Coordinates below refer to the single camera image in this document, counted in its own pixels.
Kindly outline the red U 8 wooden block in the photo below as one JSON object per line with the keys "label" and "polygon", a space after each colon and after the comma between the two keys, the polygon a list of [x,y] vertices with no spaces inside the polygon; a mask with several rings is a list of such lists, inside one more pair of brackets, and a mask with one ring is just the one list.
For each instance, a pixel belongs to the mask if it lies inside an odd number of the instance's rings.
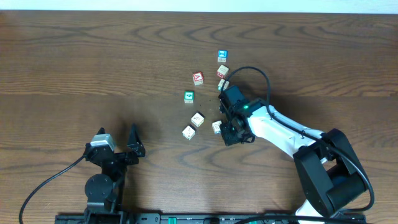
{"label": "red U 8 wooden block", "polygon": [[215,121],[214,123],[212,123],[211,126],[212,126],[213,132],[215,134],[221,133],[221,128],[220,128],[221,124],[222,124],[222,121]]}

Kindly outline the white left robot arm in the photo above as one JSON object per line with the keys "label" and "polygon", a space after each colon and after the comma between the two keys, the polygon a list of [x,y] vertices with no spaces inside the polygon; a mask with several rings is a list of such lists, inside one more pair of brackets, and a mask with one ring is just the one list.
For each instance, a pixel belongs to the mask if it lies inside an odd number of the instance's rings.
{"label": "white left robot arm", "polygon": [[116,143],[112,136],[101,128],[91,142],[85,146],[83,157],[101,168],[101,173],[90,177],[85,184],[87,206],[84,223],[131,223],[134,221],[121,208],[127,167],[139,163],[146,150],[141,142],[137,127],[131,126],[127,152],[114,150]]}

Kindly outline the letter B wooden block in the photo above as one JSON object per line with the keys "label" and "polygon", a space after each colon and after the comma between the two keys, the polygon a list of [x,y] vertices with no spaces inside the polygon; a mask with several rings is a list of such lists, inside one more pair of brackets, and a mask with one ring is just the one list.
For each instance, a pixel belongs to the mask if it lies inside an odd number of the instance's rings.
{"label": "letter B wooden block", "polygon": [[191,127],[190,125],[188,125],[183,131],[182,131],[182,135],[188,139],[191,140],[192,137],[194,137],[194,135],[196,134],[196,131],[193,127]]}

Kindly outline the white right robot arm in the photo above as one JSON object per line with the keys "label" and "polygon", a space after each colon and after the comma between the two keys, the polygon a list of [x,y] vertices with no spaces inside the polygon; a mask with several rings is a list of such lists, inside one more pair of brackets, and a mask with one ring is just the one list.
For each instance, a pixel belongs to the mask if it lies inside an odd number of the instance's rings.
{"label": "white right robot arm", "polygon": [[344,213],[373,207],[374,189],[346,135],[310,129],[279,113],[268,100],[221,96],[226,146],[263,138],[294,160],[306,200],[291,216],[296,223],[334,223]]}

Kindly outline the number 3 wooden block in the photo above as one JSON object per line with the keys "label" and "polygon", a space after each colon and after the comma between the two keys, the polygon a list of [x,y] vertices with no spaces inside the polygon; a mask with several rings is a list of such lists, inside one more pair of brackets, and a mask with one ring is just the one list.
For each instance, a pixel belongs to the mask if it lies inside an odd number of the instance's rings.
{"label": "number 3 wooden block", "polygon": [[200,127],[203,122],[204,122],[205,118],[202,114],[200,113],[195,113],[192,118],[191,118],[191,122],[196,126],[196,127]]}

